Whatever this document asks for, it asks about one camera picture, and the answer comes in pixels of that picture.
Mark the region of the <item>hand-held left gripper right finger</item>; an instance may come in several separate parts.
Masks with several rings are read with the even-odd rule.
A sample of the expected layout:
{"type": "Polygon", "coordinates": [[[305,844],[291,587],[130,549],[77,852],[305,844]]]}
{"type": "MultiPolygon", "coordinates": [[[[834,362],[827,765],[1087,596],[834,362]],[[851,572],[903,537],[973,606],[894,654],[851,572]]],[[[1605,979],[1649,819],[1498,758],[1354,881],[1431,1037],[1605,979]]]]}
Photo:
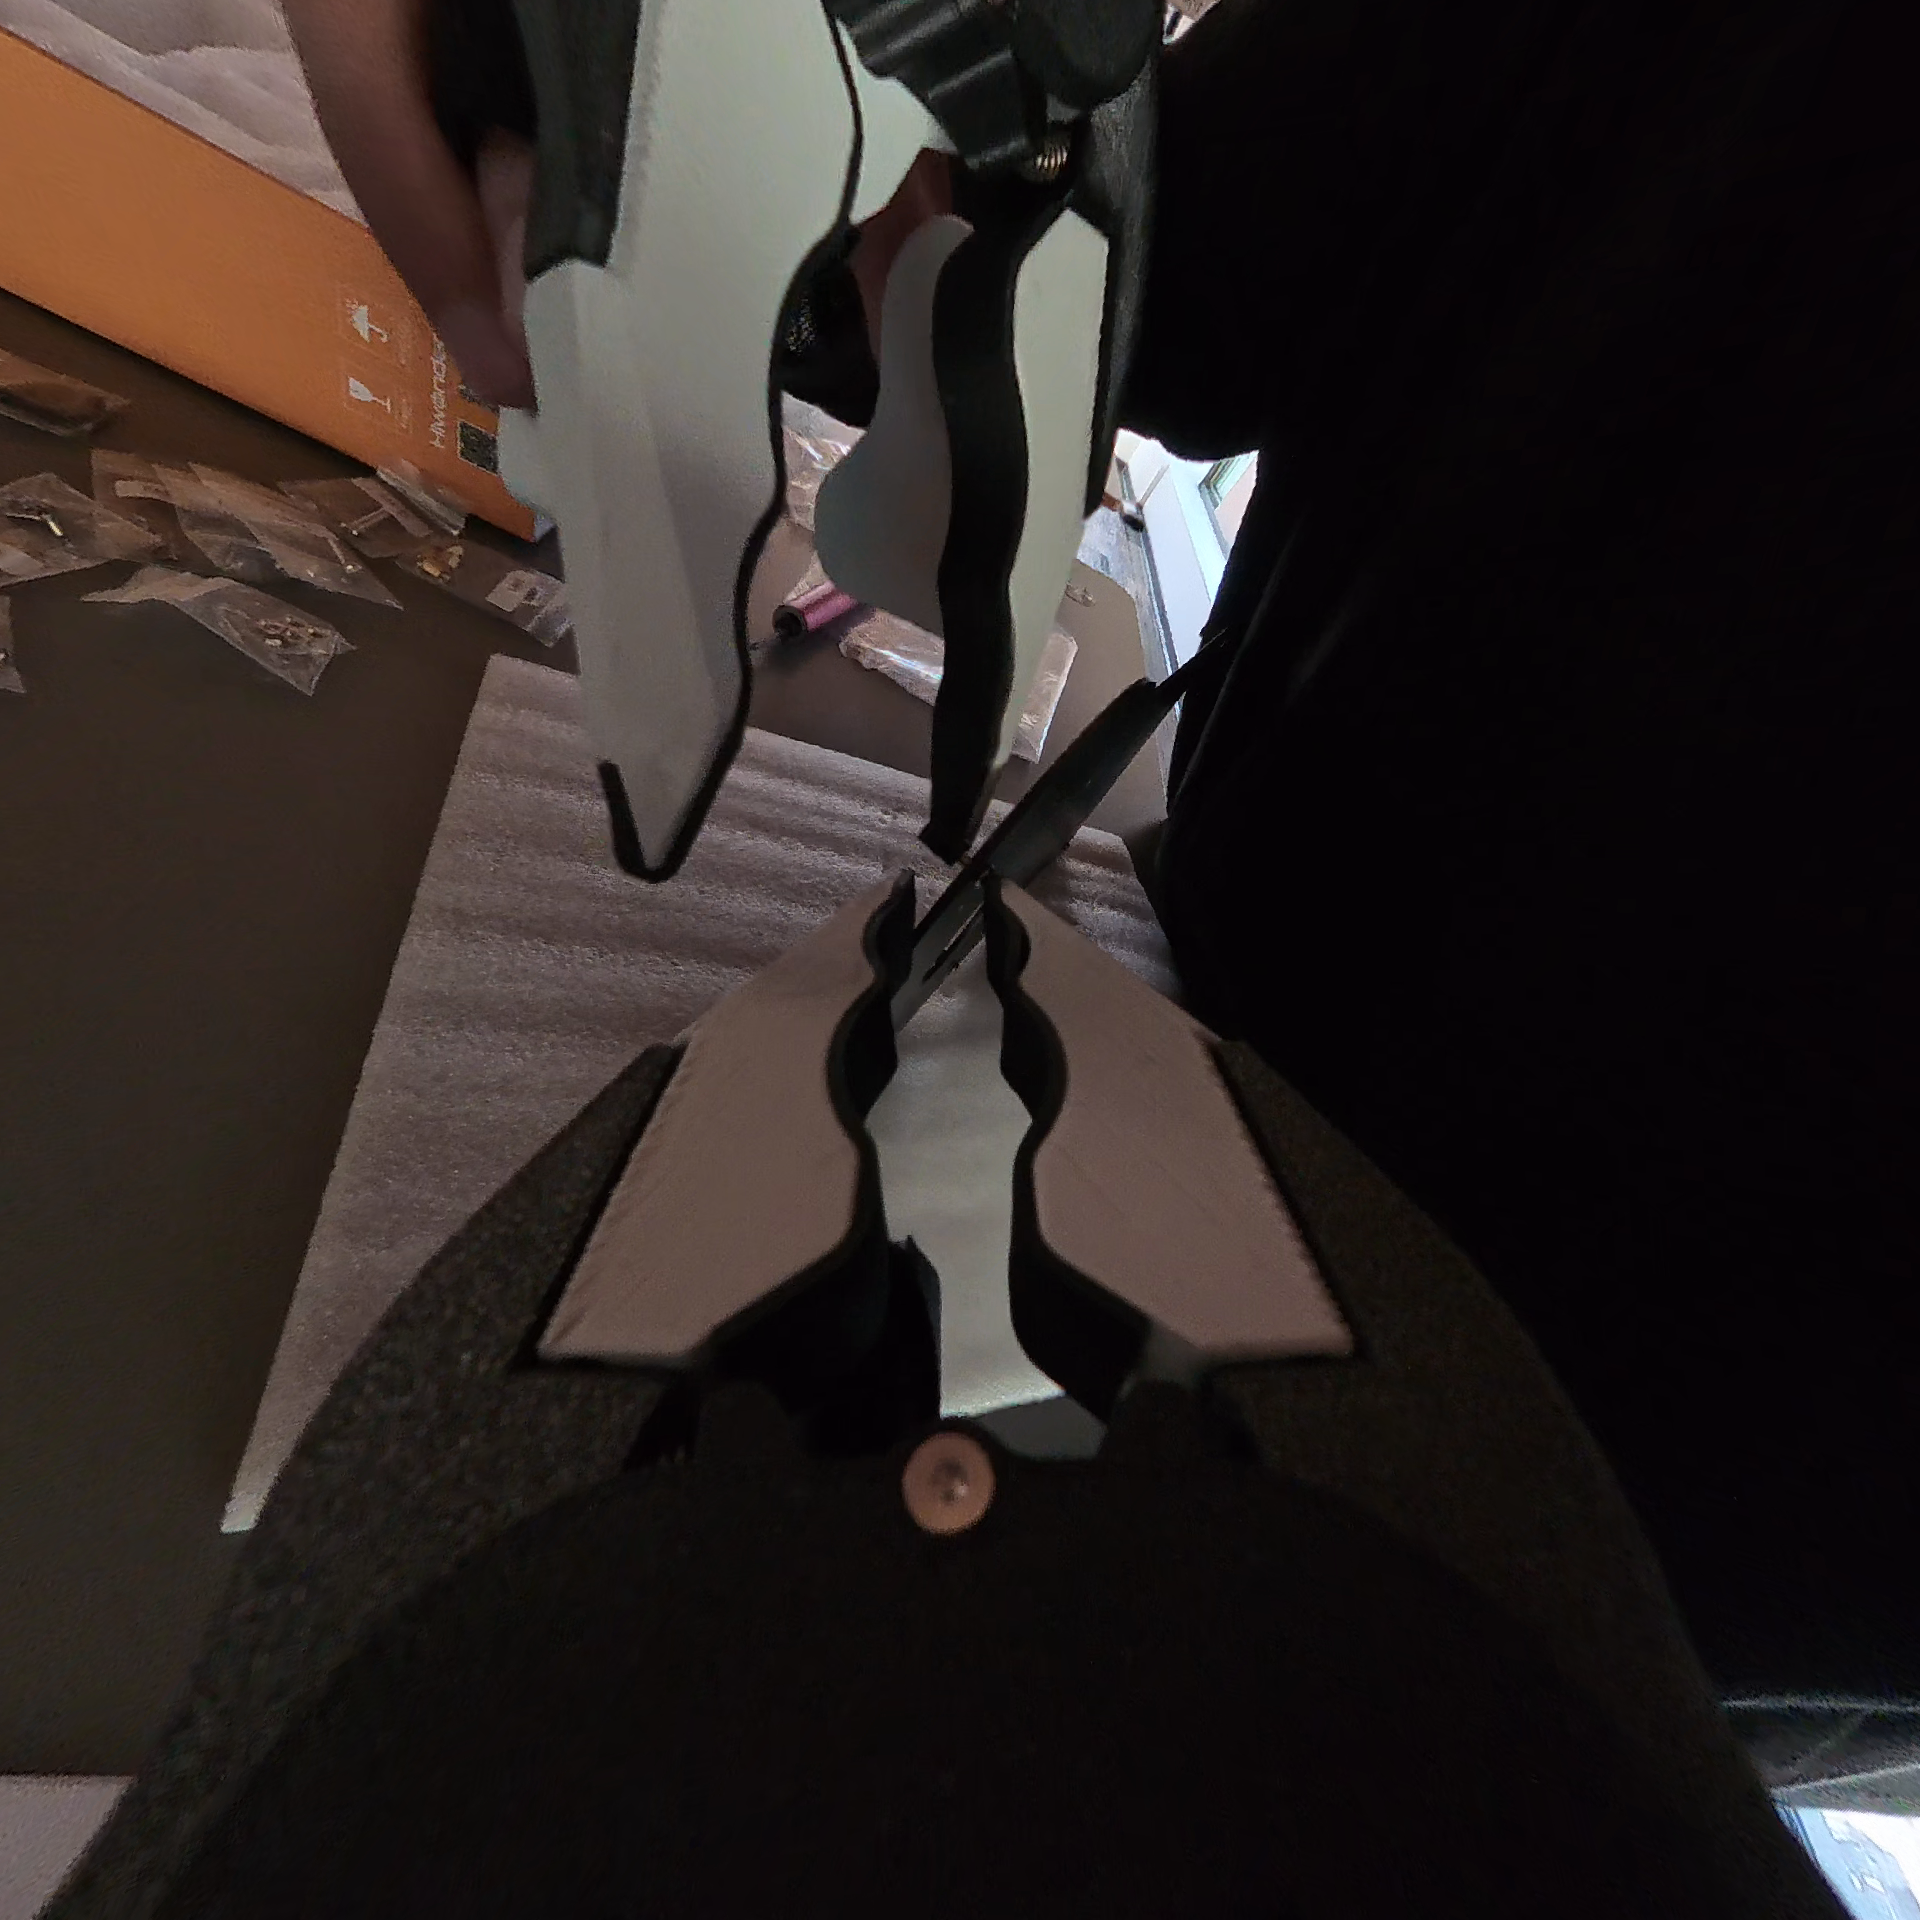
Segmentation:
{"type": "Polygon", "coordinates": [[[1141,1385],[1352,1359],[1217,1036],[1008,881],[983,924],[999,1077],[1024,1114],[1006,1266],[1023,1353],[1103,1425],[1141,1385]]]}

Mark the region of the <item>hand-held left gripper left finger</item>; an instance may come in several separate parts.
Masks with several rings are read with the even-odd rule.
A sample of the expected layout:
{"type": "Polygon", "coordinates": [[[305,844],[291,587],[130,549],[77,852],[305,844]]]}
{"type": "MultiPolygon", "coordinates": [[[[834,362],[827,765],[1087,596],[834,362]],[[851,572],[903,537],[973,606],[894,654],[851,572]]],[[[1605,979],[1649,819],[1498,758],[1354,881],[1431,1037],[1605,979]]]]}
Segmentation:
{"type": "Polygon", "coordinates": [[[870,1127],[917,881],[855,894],[680,1042],[544,1318],[542,1365],[768,1388],[806,1426],[922,1417],[922,1259],[870,1127]]]}

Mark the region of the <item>black metal chassis plate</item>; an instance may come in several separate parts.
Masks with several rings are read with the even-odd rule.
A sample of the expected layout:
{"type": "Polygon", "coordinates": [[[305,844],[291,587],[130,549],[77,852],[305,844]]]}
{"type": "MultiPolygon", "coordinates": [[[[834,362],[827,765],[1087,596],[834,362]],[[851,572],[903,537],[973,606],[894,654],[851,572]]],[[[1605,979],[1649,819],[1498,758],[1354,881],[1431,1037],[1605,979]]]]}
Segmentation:
{"type": "Polygon", "coordinates": [[[1194,693],[1217,691],[1230,657],[1226,639],[1213,639],[1163,682],[1127,686],[1034,782],[919,921],[909,973],[891,1002],[896,1033],[983,937],[989,881],[1030,885],[1042,876],[1173,710],[1194,693]]]}

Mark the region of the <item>orange cardboard box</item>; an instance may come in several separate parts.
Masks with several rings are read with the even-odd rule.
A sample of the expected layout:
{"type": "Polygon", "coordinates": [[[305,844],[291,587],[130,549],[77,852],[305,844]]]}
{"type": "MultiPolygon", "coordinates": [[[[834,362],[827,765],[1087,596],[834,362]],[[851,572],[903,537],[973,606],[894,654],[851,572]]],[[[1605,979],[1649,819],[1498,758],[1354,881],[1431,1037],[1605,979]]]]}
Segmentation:
{"type": "Polygon", "coordinates": [[[5,4],[5,291],[497,529],[497,414],[362,225],[278,4],[5,4]]]}

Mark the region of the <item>scattered small screw bags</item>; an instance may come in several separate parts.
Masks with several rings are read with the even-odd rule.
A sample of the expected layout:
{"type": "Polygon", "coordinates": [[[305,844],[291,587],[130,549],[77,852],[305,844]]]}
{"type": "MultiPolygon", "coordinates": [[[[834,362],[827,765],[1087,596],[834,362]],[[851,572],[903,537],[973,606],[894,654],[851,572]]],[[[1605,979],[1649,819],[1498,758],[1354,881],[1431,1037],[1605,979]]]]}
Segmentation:
{"type": "Polygon", "coordinates": [[[261,485],[216,463],[93,446],[88,487],[53,470],[2,487],[5,693],[25,687],[11,591],[121,564],[127,580],[86,591],[88,604],[181,613],[302,694],[352,644],[285,595],[401,611],[386,564],[542,647],[570,639],[565,582],[475,540],[472,514],[450,485],[406,459],[261,485]]]}

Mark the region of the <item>large clear plastic bag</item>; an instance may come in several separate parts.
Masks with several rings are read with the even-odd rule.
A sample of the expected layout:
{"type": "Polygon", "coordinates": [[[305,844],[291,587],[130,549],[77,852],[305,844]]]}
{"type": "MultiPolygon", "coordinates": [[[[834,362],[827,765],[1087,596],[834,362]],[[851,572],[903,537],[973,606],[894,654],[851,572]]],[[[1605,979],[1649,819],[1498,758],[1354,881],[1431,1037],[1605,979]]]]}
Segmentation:
{"type": "MultiPolygon", "coordinates": [[[[847,626],[838,651],[855,666],[882,674],[927,707],[935,705],[945,679],[945,642],[938,636],[894,614],[871,611],[847,626]]],[[[1074,636],[1056,628],[1047,638],[1037,677],[1027,687],[1016,725],[1014,757],[1040,761],[1074,661],[1074,636]]]]}

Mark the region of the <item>crumpled clear plastic wrap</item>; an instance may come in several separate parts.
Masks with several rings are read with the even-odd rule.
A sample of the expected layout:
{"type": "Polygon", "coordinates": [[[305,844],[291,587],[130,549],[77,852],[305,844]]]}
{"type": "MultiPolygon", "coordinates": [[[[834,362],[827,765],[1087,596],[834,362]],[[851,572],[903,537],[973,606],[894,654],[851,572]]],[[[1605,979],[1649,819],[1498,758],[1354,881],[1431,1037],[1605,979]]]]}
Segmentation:
{"type": "Polygon", "coordinates": [[[825,482],[862,439],[865,435],[855,427],[849,431],[817,431],[792,423],[782,426],[784,516],[802,529],[802,533],[814,533],[825,482]]]}

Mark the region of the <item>white foam sheet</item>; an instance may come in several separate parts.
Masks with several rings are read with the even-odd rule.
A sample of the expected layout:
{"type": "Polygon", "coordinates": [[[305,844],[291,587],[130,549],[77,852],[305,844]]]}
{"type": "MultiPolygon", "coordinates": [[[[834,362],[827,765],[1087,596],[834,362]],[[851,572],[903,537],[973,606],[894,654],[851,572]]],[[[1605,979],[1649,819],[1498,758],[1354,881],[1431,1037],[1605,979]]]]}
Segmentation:
{"type": "MultiPolygon", "coordinates": [[[[838,906],[894,868],[945,885],[909,814],[927,782],[797,738],[749,742],[680,878],[608,851],[582,694],[497,659],[376,1022],[224,1531],[251,1529],[302,1429],[416,1270],[643,1049],[672,1042],[838,906]]],[[[1121,839],[1163,817],[1143,750],[1046,878],[1053,911],[1173,994],[1168,948],[1121,839]]],[[[874,1116],[889,1226],[943,1275],[945,1413],[1059,1397],[1023,1355],[1005,1282],[1008,1170],[1024,1110],[999,1081],[999,1002],[975,951],[902,1041],[874,1116]]]]}

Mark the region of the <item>person's right hand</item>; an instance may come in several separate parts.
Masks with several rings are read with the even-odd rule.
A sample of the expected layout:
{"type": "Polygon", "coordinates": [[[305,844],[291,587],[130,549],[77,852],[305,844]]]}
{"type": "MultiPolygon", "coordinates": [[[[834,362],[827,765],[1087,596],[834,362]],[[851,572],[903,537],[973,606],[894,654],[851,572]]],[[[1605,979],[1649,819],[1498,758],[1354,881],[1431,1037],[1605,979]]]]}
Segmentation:
{"type": "Polygon", "coordinates": [[[328,147],[385,255],[498,412],[536,412],[521,245],[536,154],[489,130],[465,158],[435,100],[442,4],[287,2],[328,147]]]}

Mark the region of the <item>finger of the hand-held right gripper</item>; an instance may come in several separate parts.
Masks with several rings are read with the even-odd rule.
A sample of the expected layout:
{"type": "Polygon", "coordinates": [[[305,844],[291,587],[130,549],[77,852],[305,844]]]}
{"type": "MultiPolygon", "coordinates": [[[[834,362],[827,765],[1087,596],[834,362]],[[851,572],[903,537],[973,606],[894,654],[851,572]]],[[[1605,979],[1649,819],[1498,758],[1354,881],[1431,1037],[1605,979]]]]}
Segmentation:
{"type": "Polygon", "coordinates": [[[672,878],[745,730],[777,516],[776,362],[849,229],[861,114],[825,4],[517,4],[536,95],[534,414],[502,473],[560,533],[615,860],[672,878]]]}
{"type": "Polygon", "coordinates": [[[1109,243],[1056,198],[896,253],[871,426],[818,489],[818,557],[945,644],[927,846],[967,854],[1069,590],[1096,461],[1109,243]]]}

